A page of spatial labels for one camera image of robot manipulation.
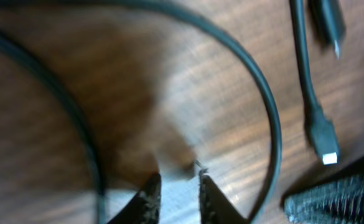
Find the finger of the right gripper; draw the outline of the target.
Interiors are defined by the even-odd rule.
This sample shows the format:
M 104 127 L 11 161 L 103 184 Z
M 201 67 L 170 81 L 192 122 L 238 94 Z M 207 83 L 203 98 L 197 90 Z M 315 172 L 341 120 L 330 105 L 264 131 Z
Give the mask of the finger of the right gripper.
M 288 196 L 284 214 L 291 223 L 364 224 L 364 172 Z

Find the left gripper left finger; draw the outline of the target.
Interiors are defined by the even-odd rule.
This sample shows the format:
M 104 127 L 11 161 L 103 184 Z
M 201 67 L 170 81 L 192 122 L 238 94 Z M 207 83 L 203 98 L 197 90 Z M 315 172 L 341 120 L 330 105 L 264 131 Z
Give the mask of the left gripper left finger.
M 108 224 L 158 224 L 161 211 L 161 175 L 156 173 Z

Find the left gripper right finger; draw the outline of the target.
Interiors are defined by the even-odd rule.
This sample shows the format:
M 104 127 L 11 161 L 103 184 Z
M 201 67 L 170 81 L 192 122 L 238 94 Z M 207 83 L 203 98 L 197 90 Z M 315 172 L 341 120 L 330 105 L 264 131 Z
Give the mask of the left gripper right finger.
M 242 224 L 245 219 L 239 214 L 226 195 L 208 175 L 208 169 L 198 160 L 198 200 L 201 224 Z

